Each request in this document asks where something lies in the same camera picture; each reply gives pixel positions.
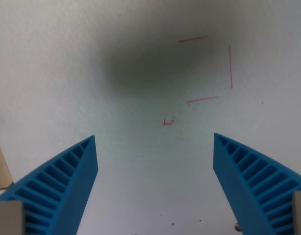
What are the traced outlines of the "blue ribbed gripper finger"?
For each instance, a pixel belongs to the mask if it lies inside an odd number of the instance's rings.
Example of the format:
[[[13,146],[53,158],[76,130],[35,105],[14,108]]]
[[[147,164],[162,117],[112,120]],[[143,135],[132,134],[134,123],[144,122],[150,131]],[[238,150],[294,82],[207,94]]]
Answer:
[[[0,201],[23,203],[26,235],[75,235],[98,170],[90,136],[21,178]]]
[[[213,169],[242,234],[294,234],[292,196],[301,190],[301,175],[217,133]]]

